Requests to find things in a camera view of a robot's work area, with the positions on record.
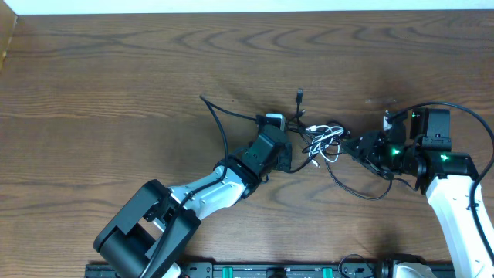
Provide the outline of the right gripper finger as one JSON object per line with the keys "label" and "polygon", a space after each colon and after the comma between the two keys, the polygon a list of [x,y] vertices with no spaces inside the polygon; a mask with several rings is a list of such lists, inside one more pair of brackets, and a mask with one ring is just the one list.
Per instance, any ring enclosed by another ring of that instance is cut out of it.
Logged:
{"label": "right gripper finger", "polygon": [[371,173],[375,174],[380,178],[383,178],[384,180],[392,180],[394,178],[394,173],[392,171],[379,168],[378,166],[376,166],[375,164],[369,161],[364,161],[362,165]]}
{"label": "right gripper finger", "polygon": [[351,156],[354,160],[359,161],[361,156],[360,143],[362,140],[362,137],[345,140],[343,142],[343,152]]}

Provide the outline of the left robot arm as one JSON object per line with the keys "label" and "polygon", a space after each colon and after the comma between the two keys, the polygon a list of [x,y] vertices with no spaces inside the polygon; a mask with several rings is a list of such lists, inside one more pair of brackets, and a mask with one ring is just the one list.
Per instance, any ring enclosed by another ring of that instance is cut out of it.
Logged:
{"label": "left robot arm", "polygon": [[93,248],[119,277],[178,277],[178,257],[203,219],[248,198],[271,171],[287,171],[292,146],[267,124],[239,158],[187,185],[144,184],[96,237]]}

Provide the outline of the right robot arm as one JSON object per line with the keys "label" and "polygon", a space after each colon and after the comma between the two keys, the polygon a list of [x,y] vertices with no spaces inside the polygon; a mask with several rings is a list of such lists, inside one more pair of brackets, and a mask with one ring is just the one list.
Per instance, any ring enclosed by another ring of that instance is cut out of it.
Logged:
{"label": "right robot arm", "polygon": [[386,181],[415,177],[442,228],[457,277],[493,275],[493,226],[469,154],[452,150],[450,103],[423,103],[388,113],[380,131],[344,141],[343,151]]}

